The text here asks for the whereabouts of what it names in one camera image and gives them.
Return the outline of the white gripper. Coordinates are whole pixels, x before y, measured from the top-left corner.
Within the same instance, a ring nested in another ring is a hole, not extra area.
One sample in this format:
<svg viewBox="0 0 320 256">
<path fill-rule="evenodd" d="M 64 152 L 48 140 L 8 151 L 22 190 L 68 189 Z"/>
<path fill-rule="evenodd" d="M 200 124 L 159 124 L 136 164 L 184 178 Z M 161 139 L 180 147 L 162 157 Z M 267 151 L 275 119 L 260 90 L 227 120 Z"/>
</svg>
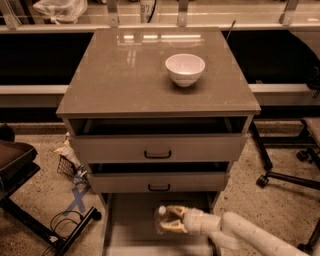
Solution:
<svg viewBox="0 0 320 256">
<path fill-rule="evenodd" d="M 210 236 L 221 229 L 221 218 L 217 215 L 178 205 L 169 205 L 166 209 L 169 213 L 183 219 L 183 223 L 180 220 L 161 222 L 160 227 L 165 231 Z"/>
</svg>

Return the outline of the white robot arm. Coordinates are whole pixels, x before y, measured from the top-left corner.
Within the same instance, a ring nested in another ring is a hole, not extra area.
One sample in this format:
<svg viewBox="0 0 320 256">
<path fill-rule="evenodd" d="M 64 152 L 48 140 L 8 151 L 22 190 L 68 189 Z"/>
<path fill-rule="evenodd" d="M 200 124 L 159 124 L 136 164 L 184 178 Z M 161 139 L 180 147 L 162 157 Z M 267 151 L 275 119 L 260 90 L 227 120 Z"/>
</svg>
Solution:
<svg viewBox="0 0 320 256">
<path fill-rule="evenodd" d="M 319 240 L 315 237 L 296 248 L 233 212 L 217 216 L 196 208 L 169 205 L 160 206 L 156 213 L 161 231 L 204 235 L 225 249 L 239 250 L 244 241 L 263 256 L 320 256 Z"/>
</svg>

